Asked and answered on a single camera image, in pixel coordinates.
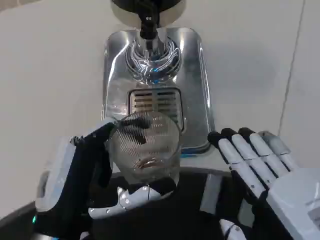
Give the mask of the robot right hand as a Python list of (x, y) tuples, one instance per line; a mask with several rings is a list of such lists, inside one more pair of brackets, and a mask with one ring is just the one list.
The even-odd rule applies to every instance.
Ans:
[(317, 240), (320, 237), (320, 170), (298, 165), (273, 133), (247, 127), (212, 131), (208, 142), (228, 165), (251, 204), (248, 232), (232, 220), (219, 224), (227, 240)]

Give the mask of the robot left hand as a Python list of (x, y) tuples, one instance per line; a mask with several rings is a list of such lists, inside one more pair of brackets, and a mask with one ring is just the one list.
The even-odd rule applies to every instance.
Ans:
[(93, 220), (118, 216), (172, 195), (177, 184), (162, 177), (148, 184), (118, 187), (112, 206), (90, 207), (90, 185), (96, 167), (99, 183), (107, 186), (113, 170), (106, 142), (116, 120), (105, 118), (88, 134), (65, 138), (51, 166), (43, 171), (35, 199), (34, 240), (90, 240)]

